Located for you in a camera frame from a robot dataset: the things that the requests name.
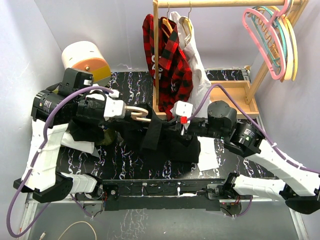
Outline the round pastel drawer box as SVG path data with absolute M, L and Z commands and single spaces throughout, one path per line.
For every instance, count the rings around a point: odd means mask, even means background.
M 98 47 L 90 41 L 77 41 L 68 45 L 61 54 L 65 69 L 74 68 L 93 74 L 93 83 L 106 87 L 111 69 Z

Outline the beige plastic hanger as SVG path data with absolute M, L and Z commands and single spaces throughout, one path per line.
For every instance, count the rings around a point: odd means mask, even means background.
M 136 106 L 126 106 L 125 110 L 130 112 L 130 117 L 134 121 L 144 122 L 144 123 L 151 122 L 151 119 L 146 118 L 146 116 L 149 114 L 149 112 L 148 112 L 148 110 L 146 110 L 144 108 L 136 107 Z

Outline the green plastic laundry basket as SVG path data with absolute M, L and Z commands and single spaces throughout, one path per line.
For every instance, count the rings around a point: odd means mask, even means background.
M 113 129 L 107 128 L 103 130 L 104 138 L 95 143 L 96 146 L 111 145 L 117 138 L 117 134 Z

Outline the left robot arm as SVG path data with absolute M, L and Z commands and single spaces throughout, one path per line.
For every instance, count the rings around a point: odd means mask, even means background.
M 86 194 L 97 200 L 103 195 L 101 181 L 90 173 L 75 175 L 57 171 L 61 146 L 89 154 L 104 139 L 102 125 L 107 95 L 93 86 L 93 74 L 67 68 L 61 82 L 36 94 L 32 104 L 32 139 L 27 167 L 13 187 L 32 193 L 40 203 Z

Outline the yellow plastic hanger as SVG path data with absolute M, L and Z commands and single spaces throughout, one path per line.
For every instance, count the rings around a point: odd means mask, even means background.
M 256 30 L 260 37 L 264 38 L 262 42 L 267 48 L 268 56 L 272 60 L 276 72 L 285 70 L 285 73 L 279 80 L 281 82 L 294 81 L 298 72 L 298 47 L 295 32 L 288 16 L 283 14 L 272 22 L 273 29 L 275 29 L 276 33 L 280 34 L 279 44 L 283 50 L 286 67 L 283 67 L 281 64 L 281 54 L 278 51 L 278 47 L 275 43 L 271 43 L 273 38 L 268 34 L 267 28 L 264 27 L 262 21 L 258 20 L 254 25 L 256 27 L 261 25 Z

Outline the white shirt in basket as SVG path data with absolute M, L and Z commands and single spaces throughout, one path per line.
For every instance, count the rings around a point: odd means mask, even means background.
M 98 150 L 95 147 L 94 142 L 89 142 L 89 141 L 75 141 L 72 135 L 66 131 L 63 134 L 62 140 L 61 140 L 61 145 L 64 147 L 68 147 L 71 149 L 75 149 L 81 152 L 85 152 L 91 155 L 97 154 Z

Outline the red plaid hanging shirt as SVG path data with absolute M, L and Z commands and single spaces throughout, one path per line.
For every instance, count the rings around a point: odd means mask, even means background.
M 188 101 L 193 90 L 192 70 L 186 55 L 180 48 L 178 28 L 175 22 L 169 21 L 173 28 L 171 33 L 162 23 L 163 17 L 158 19 L 158 78 L 159 102 L 158 109 L 166 113 L 171 120 L 171 109 L 177 101 Z M 142 24 L 143 47 L 146 63 L 150 75 L 155 77 L 155 47 L 154 47 L 154 16 L 148 14 Z

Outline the black button shirt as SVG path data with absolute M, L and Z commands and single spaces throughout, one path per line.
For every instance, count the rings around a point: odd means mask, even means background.
M 148 110 L 150 123 L 133 120 L 127 113 L 124 119 L 85 122 L 74 117 L 68 126 L 75 141 L 98 144 L 104 138 L 102 126 L 120 134 L 125 143 L 136 153 L 152 162 L 164 159 L 179 163 L 198 163 L 201 144 L 196 136 L 182 136 L 176 131 L 175 121 L 160 119 L 146 102 L 137 107 Z

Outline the white hanging shirt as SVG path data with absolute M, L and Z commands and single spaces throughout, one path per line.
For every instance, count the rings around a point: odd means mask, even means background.
M 177 27 L 179 47 L 184 53 L 188 65 L 192 72 L 193 89 L 188 102 L 193 105 L 194 113 L 202 102 L 207 90 L 211 87 L 205 68 L 201 61 L 195 40 L 195 31 L 191 20 L 186 16 L 181 16 L 178 12 L 172 11 L 169 14 Z M 215 152 L 215 143 L 212 138 L 199 137 L 201 151 L 198 159 L 198 169 L 203 171 L 217 169 L 219 167 Z

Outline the aluminium table frame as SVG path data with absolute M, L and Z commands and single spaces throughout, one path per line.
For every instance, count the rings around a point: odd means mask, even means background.
M 243 200 L 241 216 L 227 201 L 205 208 L 106 211 L 100 200 L 70 197 L 45 206 L 27 198 L 20 227 L 25 240 L 307 240 L 302 215 L 279 201 Z

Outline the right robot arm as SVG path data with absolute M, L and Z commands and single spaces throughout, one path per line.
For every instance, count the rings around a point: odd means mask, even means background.
M 257 124 L 237 122 L 237 111 L 223 100 L 212 102 L 206 118 L 193 118 L 193 105 L 178 101 L 172 114 L 181 135 L 223 140 L 224 148 L 266 168 L 275 179 L 251 178 L 231 172 L 222 185 L 209 190 L 209 196 L 239 199 L 259 196 L 284 202 L 290 209 L 310 215 L 320 209 L 320 175 L 305 170 L 299 162 L 269 144 Z

